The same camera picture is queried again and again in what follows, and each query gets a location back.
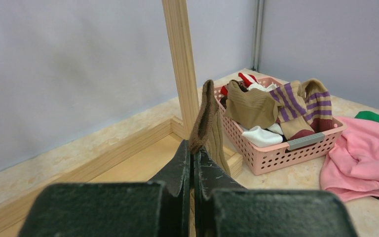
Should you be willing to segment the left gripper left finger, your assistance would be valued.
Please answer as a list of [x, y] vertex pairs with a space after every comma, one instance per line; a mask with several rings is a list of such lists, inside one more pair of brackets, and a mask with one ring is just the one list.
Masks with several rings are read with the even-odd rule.
[[190, 153], [183, 140], [146, 182], [56, 183], [34, 201], [21, 237], [186, 237]]

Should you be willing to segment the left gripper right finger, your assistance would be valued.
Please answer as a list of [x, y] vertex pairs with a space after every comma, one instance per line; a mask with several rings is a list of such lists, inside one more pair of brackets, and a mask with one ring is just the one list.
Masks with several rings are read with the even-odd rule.
[[198, 237], [355, 237], [343, 203], [319, 190], [249, 190], [201, 149], [194, 155]]

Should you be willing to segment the brown sock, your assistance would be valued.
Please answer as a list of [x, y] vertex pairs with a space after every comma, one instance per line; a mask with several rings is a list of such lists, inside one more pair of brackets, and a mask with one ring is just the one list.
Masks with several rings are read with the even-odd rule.
[[214, 96], [214, 82], [209, 79], [202, 88], [201, 106], [189, 137], [189, 150], [196, 154], [204, 147], [210, 158], [230, 175], [223, 146], [222, 122]]
[[275, 124], [280, 106], [268, 92], [256, 88], [244, 92], [234, 80], [227, 85], [225, 116], [246, 129], [266, 129]]

